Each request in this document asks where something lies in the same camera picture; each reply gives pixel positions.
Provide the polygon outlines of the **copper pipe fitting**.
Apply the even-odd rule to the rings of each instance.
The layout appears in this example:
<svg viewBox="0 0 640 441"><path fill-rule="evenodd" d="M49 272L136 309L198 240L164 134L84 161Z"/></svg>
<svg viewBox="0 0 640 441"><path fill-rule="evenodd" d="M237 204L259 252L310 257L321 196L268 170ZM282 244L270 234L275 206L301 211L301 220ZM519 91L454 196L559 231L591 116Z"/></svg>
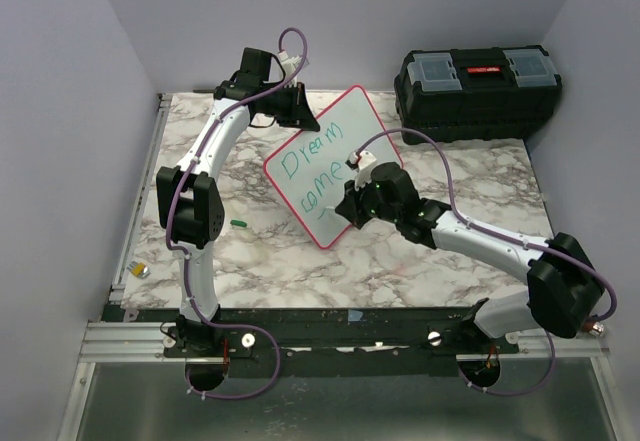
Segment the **copper pipe fitting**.
<svg viewBox="0 0 640 441"><path fill-rule="evenodd" d="M594 315L585 321L582 331L594 337L603 337L606 334L606 326L597 315Z"/></svg>

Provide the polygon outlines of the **black toolbox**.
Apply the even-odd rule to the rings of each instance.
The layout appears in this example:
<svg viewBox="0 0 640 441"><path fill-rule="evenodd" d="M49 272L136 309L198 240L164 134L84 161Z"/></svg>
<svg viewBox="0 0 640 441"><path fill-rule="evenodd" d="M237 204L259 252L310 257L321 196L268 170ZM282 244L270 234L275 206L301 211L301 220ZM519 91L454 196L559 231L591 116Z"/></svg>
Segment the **black toolbox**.
<svg viewBox="0 0 640 441"><path fill-rule="evenodd" d="M562 78L540 45L413 50L394 78L408 145L417 131L436 142L525 140L554 114Z"/></svg>

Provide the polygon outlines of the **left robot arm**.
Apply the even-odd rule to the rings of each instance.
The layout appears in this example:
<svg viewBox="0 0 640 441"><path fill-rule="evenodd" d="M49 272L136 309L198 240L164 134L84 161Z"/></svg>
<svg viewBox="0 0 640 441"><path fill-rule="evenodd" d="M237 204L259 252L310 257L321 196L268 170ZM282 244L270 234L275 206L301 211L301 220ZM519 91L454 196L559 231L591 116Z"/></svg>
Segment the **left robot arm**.
<svg viewBox="0 0 640 441"><path fill-rule="evenodd" d="M247 48L239 69L213 91L212 110L193 146L174 167L156 175L159 221L165 242L180 263L182 300L175 340L201 356L214 354L222 330L214 286L213 244L225 219L218 177L240 135L258 114L302 131L320 127L297 75L304 55Z"/></svg>

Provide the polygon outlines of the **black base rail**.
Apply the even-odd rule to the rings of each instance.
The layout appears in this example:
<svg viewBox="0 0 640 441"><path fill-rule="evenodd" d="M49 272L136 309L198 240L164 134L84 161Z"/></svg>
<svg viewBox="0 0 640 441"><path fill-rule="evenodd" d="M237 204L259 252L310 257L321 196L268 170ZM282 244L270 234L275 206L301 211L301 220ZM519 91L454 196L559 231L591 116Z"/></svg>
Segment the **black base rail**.
<svg viewBox="0 0 640 441"><path fill-rule="evenodd" d="M156 361L184 365L205 382L232 378L449 377L458 360L489 361L518 351L505 338L467 336L469 308L222 308L213 326L185 321L175 309L104 308L102 321L134 340L159 343Z"/></svg>

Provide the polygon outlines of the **yellow grey small object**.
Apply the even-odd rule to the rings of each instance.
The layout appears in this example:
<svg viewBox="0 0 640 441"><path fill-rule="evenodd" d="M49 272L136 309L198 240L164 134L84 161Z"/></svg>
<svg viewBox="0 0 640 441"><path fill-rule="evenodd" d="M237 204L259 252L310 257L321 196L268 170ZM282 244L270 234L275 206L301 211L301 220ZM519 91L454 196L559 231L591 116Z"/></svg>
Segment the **yellow grey small object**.
<svg viewBox="0 0 640 441"><path fill-rule="evenodd" d="M150 273L148 266L142 262L132 261L128 264L127 269L133 276L141 279L146 278Z"/></svg>

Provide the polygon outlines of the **aluminium frame rail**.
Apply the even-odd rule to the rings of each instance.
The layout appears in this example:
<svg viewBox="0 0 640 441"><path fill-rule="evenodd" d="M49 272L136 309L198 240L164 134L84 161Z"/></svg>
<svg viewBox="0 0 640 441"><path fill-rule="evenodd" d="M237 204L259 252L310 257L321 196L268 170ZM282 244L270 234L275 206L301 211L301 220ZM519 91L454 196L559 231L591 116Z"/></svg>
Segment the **aluminium frame rail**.
<svg viewBox="0 0 640 441"><path fill-rule="evenodd" d="M124 243L120 250L116 271L109 289L108 304L119 305L124 296L128 276L127 266L130 262L131 253L135 249L137 232L140 227L141 217L143 216L144 206L148 197L148 185L160 150L161 140L167 123L172 99L173 95L171 93L159 94L159 105L154 129L152 131L149 147L145 157L137 194L134 197L134 205L129 219Z"/></svg>

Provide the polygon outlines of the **pink framed whiteboard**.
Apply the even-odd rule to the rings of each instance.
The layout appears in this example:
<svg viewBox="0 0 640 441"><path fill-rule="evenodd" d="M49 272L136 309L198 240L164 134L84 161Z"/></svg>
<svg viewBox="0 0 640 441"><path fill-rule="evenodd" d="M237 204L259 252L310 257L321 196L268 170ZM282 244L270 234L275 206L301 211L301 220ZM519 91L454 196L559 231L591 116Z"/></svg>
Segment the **pink framed whiteboard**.
<svg viewBox="0 0 640 441"><path fill-rule="evenodd" d="M263 170L305 232L330 248L350 224L326 206L337 206L344 184L355 178L348 156L374 135L399 125L395 96L355 85L340 91L311 91L309 105L318 132L298 132L263 163Z"/></svg>

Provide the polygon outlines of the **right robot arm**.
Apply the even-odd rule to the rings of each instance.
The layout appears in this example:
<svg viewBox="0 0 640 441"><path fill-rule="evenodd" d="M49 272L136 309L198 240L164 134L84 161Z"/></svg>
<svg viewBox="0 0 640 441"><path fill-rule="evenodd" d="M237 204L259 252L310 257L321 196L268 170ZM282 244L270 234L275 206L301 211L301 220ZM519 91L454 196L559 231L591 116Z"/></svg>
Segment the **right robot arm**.
<svg viewBox="0 0 640 441"><path fill-rule="evenodd" d="M480 353L510 332L542 328L566 339L591 323L604 294L577 240L560 233L551 240L460 221L453 208L424 198L398 164L375 167L363 185L348 181L335 209L356 228L379 219L409 242L481 261L523 282L525 290L477 302L463 319L460 340Z"/></svg>

